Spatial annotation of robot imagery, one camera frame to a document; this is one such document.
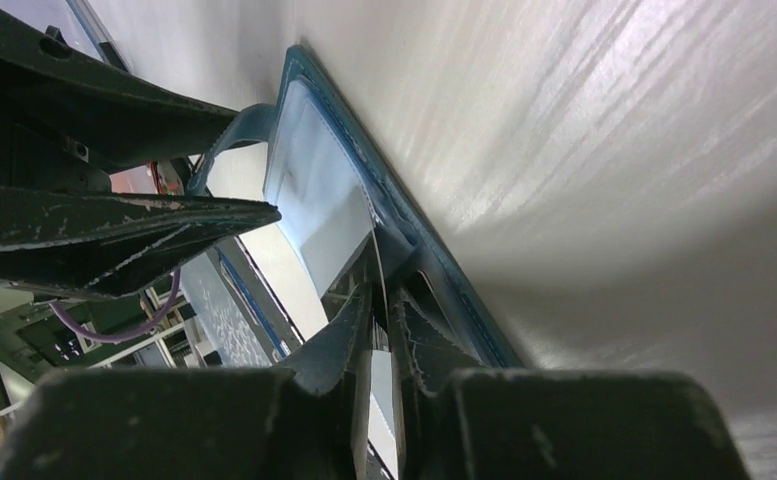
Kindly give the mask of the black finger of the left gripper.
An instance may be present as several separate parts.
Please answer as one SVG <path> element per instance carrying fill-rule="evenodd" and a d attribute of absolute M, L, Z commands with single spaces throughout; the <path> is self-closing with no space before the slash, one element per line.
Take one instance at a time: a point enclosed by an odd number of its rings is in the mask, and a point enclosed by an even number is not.
<path fill-rule="evenodd" d="M 262 201 L 0 186 L 0 285 L 120 298 L 280 218 Z"/>
<path fill-rule="evenodd" d="M 93 59 L 0 8 L 0 185 L 107 191 L 114 174 L 209 148 L 233 110 Z"/>

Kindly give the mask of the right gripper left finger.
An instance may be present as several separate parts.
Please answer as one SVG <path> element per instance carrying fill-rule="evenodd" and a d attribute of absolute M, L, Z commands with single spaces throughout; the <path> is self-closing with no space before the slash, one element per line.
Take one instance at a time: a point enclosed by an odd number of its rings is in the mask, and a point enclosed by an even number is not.
<path fill-rule="evenodd" d="M 370 295 L 266 368 L 66 371 L 0 447 L 0 479 L 366 479 Z"/>

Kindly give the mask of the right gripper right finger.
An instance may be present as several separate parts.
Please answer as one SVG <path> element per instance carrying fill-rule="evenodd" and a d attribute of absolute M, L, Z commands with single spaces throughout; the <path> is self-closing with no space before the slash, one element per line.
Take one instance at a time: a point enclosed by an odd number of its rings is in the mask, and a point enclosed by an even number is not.
<path fill-rule="evenodd" d="M 745 479 L 708 392 L 672 372 L 484 366 L 389 297 L 403 479 Z"/>

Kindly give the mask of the teal card holder wallet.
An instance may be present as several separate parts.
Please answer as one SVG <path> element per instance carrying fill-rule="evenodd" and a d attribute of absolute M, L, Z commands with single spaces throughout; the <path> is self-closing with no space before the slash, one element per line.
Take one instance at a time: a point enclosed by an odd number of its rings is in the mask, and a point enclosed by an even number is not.
<path fill-rule="evenodd" d="M 520 359 L 455 257 L 389 168 L 371 136 L 311 52 L 288 48 L 274 104 L 242 110 L 204 153 L 187 189 L 201 192 L 217 156 L 264 142 L 264 197 L 319 294 L 344 274 L 355 248 L 372 241 L 385 280 L 421 272 L 450 327 L 486 364 Z"/>

